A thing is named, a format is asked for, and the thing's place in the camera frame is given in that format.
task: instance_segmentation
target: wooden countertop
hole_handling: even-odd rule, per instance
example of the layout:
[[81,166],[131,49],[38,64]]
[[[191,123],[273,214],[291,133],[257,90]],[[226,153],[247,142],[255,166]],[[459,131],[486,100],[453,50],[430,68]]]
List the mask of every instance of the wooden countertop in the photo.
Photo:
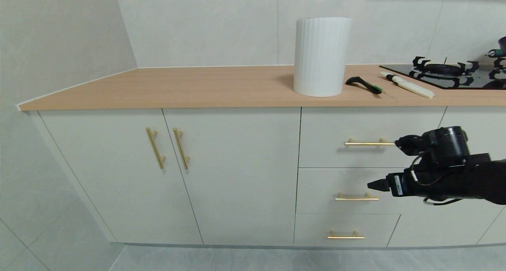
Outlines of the wooden countertop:
[[293,91],[293,66],[140,68],[71,87],[19,105],[22,111],[211,107],[378,107],[506,106],[503,90],[430,89],[427,99],[379,76],[378,65],[347,65],[345,80],[360,76],[382,87],[374,95],[361,85],[344,85],[334,97],[316,98]]

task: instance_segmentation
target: wire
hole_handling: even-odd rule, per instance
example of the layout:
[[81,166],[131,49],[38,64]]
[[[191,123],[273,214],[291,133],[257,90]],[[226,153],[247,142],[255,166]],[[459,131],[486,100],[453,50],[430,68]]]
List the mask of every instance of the wire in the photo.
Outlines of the wire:
[[433,202],[427,201],[427,200],[429,200],[429,197],[425,197],[423,199],[423,203],[427,204],[427,205],[431,205],[431,206],[444,206],[444,205],[455,203],[456,201],[460,201],[462,199],[452,199],[450,201],[445,201],[444,203],[433,203]]
[[410,166],[410,172],[411,172],[411,175],[413,177],[413,180],[420,184],[421,186],[430,186],[432,184],[435,184],[436,182],[438,182],[439,180],[441,180],[441,178],[443,177],[443,175],[441,175],[438,179],[434,180],[433,182],[429,183],[429,184],[423,184],[423,183],[420,183],[419,180],[418,180],[418,177],[416,177],[416,174],[414,172],[414,164],[415,162],[420,159],[423,155],[425,154],[425,152],[421,152],[418,156],[416,156],[416,158],[413,160],[411,166]]

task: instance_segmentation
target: drawer handle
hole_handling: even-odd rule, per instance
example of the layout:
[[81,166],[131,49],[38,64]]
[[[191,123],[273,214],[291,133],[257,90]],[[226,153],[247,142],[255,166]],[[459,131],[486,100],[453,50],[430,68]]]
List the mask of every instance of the drawer handle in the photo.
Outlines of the drawer handle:
[[334,231],[330,231],[330,235],[327,236],[329,240],[365,240],[365,236],[358,235],[357,231],[353,231],[352,235],[335,235]]
[[379,140],[379,142],[355,142],[353,139],[349,139],[345,142],[345,146],[395,146],[395,143],[387,142],[384,138]]
[[181,140],[179,139],[183,136],[183,131],[177,130],[177,127],[174,127],[173,131],[176,136],[177,146],[179,147],[179,154],[181,154],[181,158],[183,159],[183,165],[185,166],[185,169],[188,170],[188,161],[190,161],[190,156],[185,155],[183,147],[181,146]]
[[146,132],[148,134],[149,142],[151,143],[151,147],[153,148],[153,152],[155,153],[155,157],[157,158],[157,161],[159,163],[160,169],[163,169],[163,161],[165,161],[165,156],[160,156],[157,144],[155,143],[155,136],[157,135],[157,131],[151,131],[149,127],[146,128]]
[[379,201],[377,197],[372,197],[371,194],[365,193],[365,197],[345,197],[343,193],[339,193],[335,201]]

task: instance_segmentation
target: gas stove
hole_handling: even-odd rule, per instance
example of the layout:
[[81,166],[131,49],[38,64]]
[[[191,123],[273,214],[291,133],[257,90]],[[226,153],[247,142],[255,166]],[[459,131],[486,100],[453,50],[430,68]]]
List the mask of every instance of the gas stove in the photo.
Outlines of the gas stove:
[[413,65],[387,64],[384,69],[409,76],[441,89],[506,89],[506,58],[493,64],[477,61],[457,65],[429,63],[425,57],[415,57]]

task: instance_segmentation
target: white vase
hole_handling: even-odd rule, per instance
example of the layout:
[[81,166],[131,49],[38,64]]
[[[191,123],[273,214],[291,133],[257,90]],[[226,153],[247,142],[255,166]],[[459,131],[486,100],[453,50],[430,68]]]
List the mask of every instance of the white vase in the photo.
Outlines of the white vase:
[[297,20],[294,91],[313,97],[341,93],[351,20],[348,17]]

